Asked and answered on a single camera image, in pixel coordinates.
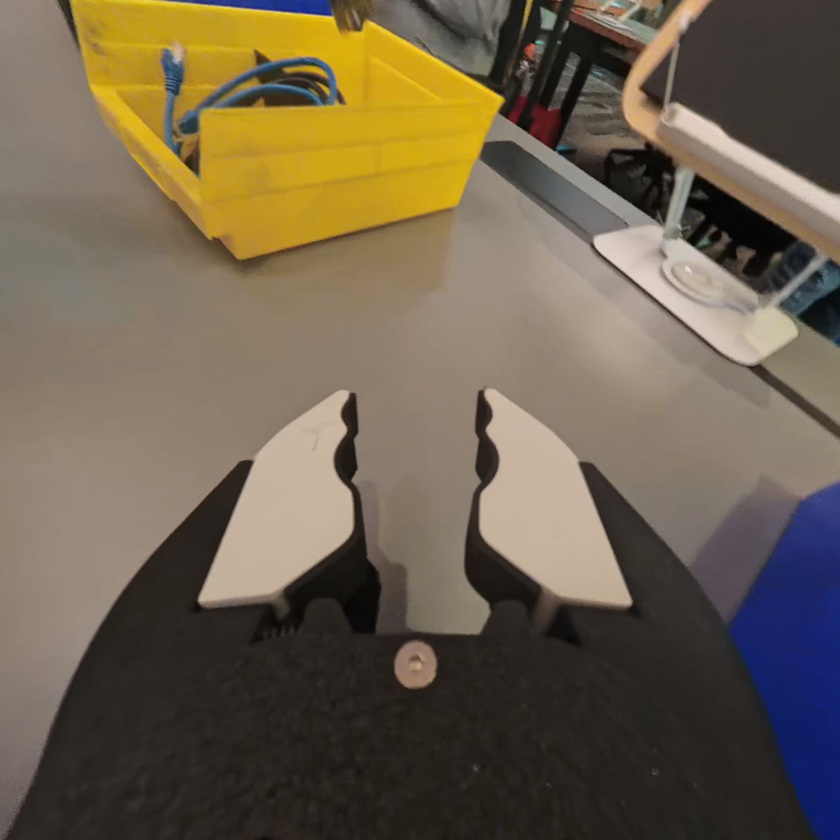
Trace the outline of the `yellow plastic bin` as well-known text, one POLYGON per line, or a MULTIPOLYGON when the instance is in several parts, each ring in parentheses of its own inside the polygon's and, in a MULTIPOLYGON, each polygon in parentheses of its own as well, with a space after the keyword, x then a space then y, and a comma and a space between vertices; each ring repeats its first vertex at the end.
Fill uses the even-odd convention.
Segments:
POLYGON ((502 99, 386 29, 71 2, 103 121, 203 235, 250 259, 455 207, 502 99))

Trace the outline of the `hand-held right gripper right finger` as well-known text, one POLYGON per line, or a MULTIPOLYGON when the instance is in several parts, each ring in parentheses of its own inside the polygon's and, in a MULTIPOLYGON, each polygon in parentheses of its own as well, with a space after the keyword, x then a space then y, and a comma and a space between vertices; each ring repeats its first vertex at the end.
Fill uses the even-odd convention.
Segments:
POLYGON ((476 475, 465 540, 468 583, 487 628, 571 634, 568 612, 632 614, 634 599, 579 457, 498 389, 476 400, 476 475))

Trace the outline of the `blue plastic bin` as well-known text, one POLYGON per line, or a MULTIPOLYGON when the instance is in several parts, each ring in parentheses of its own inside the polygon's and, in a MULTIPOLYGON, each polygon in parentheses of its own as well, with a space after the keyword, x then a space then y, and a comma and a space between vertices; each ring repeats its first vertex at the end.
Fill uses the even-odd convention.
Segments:
POLYGON ((817 838, 839 838, 839 485, 803 499, 730 631, 817 838))

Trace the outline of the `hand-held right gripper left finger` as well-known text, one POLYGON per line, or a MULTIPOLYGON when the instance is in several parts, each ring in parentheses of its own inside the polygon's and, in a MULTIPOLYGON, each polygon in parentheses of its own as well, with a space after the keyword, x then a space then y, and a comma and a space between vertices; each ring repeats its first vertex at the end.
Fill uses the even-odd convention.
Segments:
POLYGON ((205 581, 204 610, 267 606, 299 623, 319 599, 375 632, 382 583, 354 484, 356 394, 339 390, 292 420, 250 463, 205 581))

